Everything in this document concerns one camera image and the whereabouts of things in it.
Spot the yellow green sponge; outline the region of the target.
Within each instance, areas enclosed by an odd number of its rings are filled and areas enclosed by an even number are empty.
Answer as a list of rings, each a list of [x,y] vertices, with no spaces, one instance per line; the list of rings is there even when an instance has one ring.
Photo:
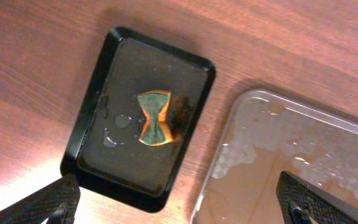
[[[152,90],[137,95],[137,101],[145,116],[145,123],[139,141],[148,146],[161,146],[173,141],[167,124],[167,112],[171,102],[171,92]]]

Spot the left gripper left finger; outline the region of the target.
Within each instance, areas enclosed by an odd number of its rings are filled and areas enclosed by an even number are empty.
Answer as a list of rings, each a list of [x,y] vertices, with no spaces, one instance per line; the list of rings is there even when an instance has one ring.
[[[0,224],[72,224],[80,200],[80,186],[68,174],[0,211]]]

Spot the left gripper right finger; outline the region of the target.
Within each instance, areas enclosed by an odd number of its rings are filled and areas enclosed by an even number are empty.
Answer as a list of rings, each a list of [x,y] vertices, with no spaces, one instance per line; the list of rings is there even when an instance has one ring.
[[[285,224],[358,224],[358,208],[290,172],[280,173],[276,195]]]

